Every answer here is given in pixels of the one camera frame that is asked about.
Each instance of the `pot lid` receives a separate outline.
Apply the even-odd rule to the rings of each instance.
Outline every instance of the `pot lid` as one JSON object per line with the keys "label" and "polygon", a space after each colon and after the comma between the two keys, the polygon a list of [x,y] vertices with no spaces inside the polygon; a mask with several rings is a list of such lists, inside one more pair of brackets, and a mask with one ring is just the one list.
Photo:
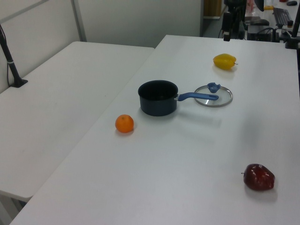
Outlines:
{"label": "pot lid", "polygon": [[216,95],[219,96],[219,99],[216,101],[195,98],[195,101],[197,103],[207,107],[222,107],[228,105],[233,101],[232,92],[229,89],[222,87],[220,84],[216,85],[215,83],[209,83],[208,85],[197,88],[195,90],[195,93],[203,93],[203,94],[215,93]]}

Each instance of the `black saucepan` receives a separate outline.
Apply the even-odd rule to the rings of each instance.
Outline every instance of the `black saucepan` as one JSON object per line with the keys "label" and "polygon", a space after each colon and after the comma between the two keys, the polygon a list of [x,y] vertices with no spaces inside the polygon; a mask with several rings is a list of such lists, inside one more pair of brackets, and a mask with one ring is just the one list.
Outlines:
{"label": "black saucepan", "polygon": [[219,96],[189,92],[178,95],[177,86],[170,81],[149,81],[138,90],[141,109],[151,116],[165,116],[176,110],[177,101],[187,98],[217,100]]}

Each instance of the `mouse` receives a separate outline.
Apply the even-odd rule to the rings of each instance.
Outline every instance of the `mouse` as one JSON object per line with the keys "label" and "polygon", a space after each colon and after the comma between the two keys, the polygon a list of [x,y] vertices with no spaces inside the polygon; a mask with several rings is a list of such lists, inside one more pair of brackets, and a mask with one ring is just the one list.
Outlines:
{"label": "mouse", "polygon": [[298,4],[297,1],[289,1],[286,3],[287,6],[296,6]]}
{"label": "mouse", "polygon": [[269,26],[269,24],[270,24],[269,21],[264,19],[250,21],[250,25],[254,25],[254,26]]}

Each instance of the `apple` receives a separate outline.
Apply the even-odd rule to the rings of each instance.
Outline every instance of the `apple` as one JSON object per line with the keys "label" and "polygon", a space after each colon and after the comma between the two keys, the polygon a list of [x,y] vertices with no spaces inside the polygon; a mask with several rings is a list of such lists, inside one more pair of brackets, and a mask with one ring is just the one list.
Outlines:
{"label": "apple", "polygon": [[270,190],[274,187],[275,176],[265,166],[250,164],[244,172],[244,183],[255,191]]}

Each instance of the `orange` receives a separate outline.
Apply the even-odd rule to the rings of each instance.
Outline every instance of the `orange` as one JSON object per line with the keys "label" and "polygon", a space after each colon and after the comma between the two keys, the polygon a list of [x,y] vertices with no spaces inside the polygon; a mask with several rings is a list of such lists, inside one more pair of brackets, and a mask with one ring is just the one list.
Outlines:
{"label": "orange", "polygon": [[128,133],[133,130],[134,122],[131,116],[124,114],[116,119],[115,126],[118,131]]}

